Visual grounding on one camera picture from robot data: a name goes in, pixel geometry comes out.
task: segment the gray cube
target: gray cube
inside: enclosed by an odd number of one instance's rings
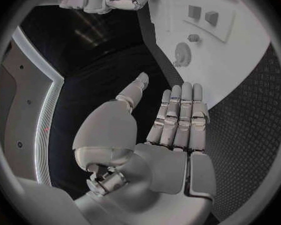
[[[217,25],[218,19],[219,19],[219,13],[216,11],[209,11],[205,14],[205,20],[214,27]]]
[[[201,17],[201,7],[188,5],[188,16],[192,19],[200,19]]]

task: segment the perforated metal panel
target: perforated metal panel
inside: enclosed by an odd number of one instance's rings
[[[223,221],[267,175],[281,141],[281,70],[270,46],[251,74],[210,111],[207,148],[216,173],[213,214]]]

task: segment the gray square block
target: gray square block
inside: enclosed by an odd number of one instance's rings
[[[188,5],[188,16],[192,19],[200,19],[201,7]]]
[[[219,19],[219,13],[216,11],[209,11],[205,14],[205,20],[214,27],[217,25]]]

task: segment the gear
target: gear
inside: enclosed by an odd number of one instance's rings
[[[175,49],[175,58],[175,67],[188,66],[192,60],[192,54],[189,45],[187,45],[185,42],[178,43]]]

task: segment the curved white panel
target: curved white panel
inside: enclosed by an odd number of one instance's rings
[[[189,17],[189,6],[201,9],[199,19]],[[176,69],[184,81],[203,86],[208,108],[250,74],[270,44],[262,24],[240,0],[151,0],[149,9],[156,43],[171,62],[178,43],[189,45],[189,66]],[[205,20],[212,11],[218,13],[216,26]],[[189,42],[190,34],[201,41]]]

